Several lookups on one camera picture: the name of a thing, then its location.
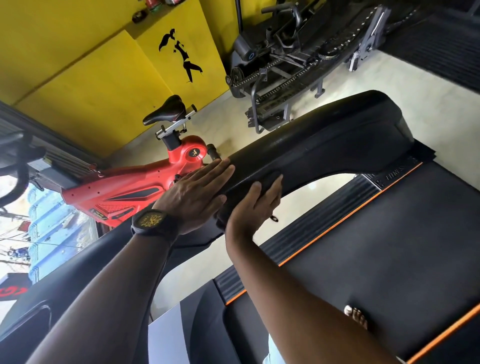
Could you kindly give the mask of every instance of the yellow wall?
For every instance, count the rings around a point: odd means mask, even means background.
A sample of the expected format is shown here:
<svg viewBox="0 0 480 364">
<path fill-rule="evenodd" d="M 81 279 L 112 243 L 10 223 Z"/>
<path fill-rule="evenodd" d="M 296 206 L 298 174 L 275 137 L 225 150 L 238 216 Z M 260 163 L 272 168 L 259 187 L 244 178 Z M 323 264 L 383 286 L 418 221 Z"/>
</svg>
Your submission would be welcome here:
<svg viewBox="0 0 480 364">
<path fill-rule="evenodd" d="M 200 0 L 212 38 L 220 57 L 224 59 L 232 50 L 239 34 L 235 0 Z M 271 14 L 261 14 L 264 7 L 275 4 L 275 0 L 243 0 L 241 10 L 243 24 L 256 24 Z"/>
<path fill-rule="evenodd" d="M 170 95 L 150 60 L 122 31 L 17 108 L 106 157 L 145 131 L 144 116 Z"/>
<path fill-rule="evenodd" d="M 0 1 L 0 100 L 15 103 L 142 7 L 136 0 Z"/>
<path fill-rule="evenodd" d="M 175 29 L 175 40 L 170 39 L 159 52 L 163 35 L 171 29 Z M 187 0 L 171 9 L 136 40 L 170 90 L 186 105 L 201 109 L 228 91 L 225 70 L 198 0 Z M 202 73 L 192 70 L 193 82 L 183 68 L 182 55 L 173 52 L 177 40 L 188 53 L 188 61 L 202 68 Z"/>
</svg>

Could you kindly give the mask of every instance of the bike seat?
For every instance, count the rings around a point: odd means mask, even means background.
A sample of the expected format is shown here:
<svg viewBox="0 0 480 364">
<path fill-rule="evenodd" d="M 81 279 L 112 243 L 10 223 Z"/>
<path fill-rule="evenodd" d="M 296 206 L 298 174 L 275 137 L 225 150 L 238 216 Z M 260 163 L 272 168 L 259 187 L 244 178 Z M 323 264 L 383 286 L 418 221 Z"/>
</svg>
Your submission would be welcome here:
<svg viewBox="0 0 480 364">
<path fill-rule="evenodd" d="M 177 121 L 185 118 L 187 109 L 180 96 L 172 95 L 157 110 L 144 118 L 144 125 L 151 125 L 157 121 Z"/>
</svg>

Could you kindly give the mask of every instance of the orange stripe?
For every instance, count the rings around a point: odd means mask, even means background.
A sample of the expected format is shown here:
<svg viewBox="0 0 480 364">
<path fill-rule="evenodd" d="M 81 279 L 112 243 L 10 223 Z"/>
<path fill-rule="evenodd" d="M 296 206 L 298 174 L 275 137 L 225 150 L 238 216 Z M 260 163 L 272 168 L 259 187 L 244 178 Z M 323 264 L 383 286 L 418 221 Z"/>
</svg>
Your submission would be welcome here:
<svg viewBox="0 0 480 364">
<path fill-rule="evenodd" d="M 412 173 L 414 170 L 416 170 L 418 167 L 420 167 L 422 165 L 423 162 L 420 162 L 419 164 L 417 164 L 415 167 L 413 167 L 411 170 L 409 170 L 407 173 L 405 173 L 402 177 L 400 177 L 398 180 L 396 180 L 395 182 L 393 182 L 391 185 L 389 185 L 388 187 L 386 187 L 384 190 L 381 190 L 379 191 L 377 194 L 375 194 L 374 196 L 372 196 L 371 198 L 369 198 L 366 202 L 364 202 L 363 204 L 361 204 L 360 206 L 358 206 L 355 210 L 353 210 L 352 212 L 350 212 L 348 215 L 346 215 L 344 218 L 342 218 L 340 221 L 338 221 L 337 223 L 335 223 L 334 225 L 332 225 L 330 228 L 328 228 L 327 230 L 325 230 L 324 232 L 322 232 L 320 235 L 318 235 L 315 239 L 313 239 L 311 242 L 309 242 L 307 245 L 301 247 L 299 250 L 297 250 L 294 254 L 292 254 L 290 257 L 288 257 L 287 259 L 285 259 L 283 262 L 281 262 L 278 266 L 281 267 L 282 265 L 284 265 L 286 262 L 288 262 L 290 259 L 292 259 L 293 257 L 295 257 L 296 255 L 298 255 L 300 252 L 302 252 L 303 250 L 305 250 L 306 248 L 308 248 L 310 245 L 312 245 L 314 242 L 316 242 L 318 239 L 320 239 L 322 236 L 324 236 L 325 234 L 327 234 L 331 229 L 333 229 L 334 227 L 336 227 L 338 224 L 342 223 L 343 221 L 345 221 L 346 219 L 348 219 L 350 216 L 352 216 L 354 213 L 356 213 L 358 210 L 360 210 L 362 207 L 364 207 L 366 204 L 368 204 L 369 202 L 371 202 L 373 199 L 377 198 L 378 196 L 380 196 L 383 192 L 385 192 L 386 190 L 388 190 L 390 187 L 392 187 L 395 183 L 397 183 L 399 180 L 401 180 L 402 178 L 408 176 L 410 173 Z M 227 301 L 227 303 L 225 305 L 229 305 L 230 303 L 232 303 L 233 301 L 235 301 L 237 298 L 239 298 L 241 295 L 243 295 L 247 290 L 243 290 L 241 291 L 239 294 L 237 294 L 235 297 L 231 298 L 229 301 Z"/>
<path fill-rule="evenodd" d="M 464 315 L 461 319 L 456 321 L 452 326 L 450 326 L 447 330 L 442 332 L 439 336 L 437 336 L 433 341 L 431 341 L 427 346 L 425 346 L 422 350 L 416 353 L 409 361 L 408 364 L 412 364 L 417 361 L 419 358 L 424 356 L 428 351 L 433 349 L 436 345 L 438 345 L 441 341 L 447 338 L 448 335 L 452 334 L 455 330 L 457 330 L 460 326 L 470 320 L 473 316 L 480 313 L 480 303 L 472 308 L 466 315 Z"/>
</svg>

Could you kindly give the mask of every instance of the wristwatch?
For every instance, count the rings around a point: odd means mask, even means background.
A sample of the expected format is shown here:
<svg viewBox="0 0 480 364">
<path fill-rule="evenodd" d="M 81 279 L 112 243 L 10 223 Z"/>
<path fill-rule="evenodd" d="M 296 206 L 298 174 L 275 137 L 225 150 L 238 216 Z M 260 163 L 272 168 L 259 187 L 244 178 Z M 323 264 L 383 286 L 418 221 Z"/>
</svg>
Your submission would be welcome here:
<svg viewBox="0 0 480 364">
<path fill-rule="evenodd" d="M 162 236 L 173 244 L 178 237 L 179 227 L 175 217 L 160 210 L 148 209 L 133 216 L 132 231 L 144 236 Z"/>
</svg>

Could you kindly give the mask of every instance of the hand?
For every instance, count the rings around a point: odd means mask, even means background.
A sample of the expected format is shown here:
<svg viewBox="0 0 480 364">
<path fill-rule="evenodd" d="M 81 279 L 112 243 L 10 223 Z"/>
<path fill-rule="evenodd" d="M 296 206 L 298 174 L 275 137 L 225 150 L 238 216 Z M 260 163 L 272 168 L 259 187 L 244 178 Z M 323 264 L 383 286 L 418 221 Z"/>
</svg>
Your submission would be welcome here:
<svg viewBox="0 0 480 364">
<path fill-rule="evenodd" d="M 252 239 L 255 232 L 273 213 L 282 198 L 282 178 L 280 175 L 270 189 L 260 197 L 262 184 L 255 182 L 245 198 L 233 209 L 226 228 L 227 240 L 238 237 Z"/>
<path fill-rule="evenodd" d="M 230 160 L 216 159 L 199 170 L 190 172 L 174 184 L 154 203 L 179 221 L 179 234 L 198 229 L 216 213 L 227 200 L 224 194 L 215 194 L 230 179 L 235 166 Z"/>
</svg>

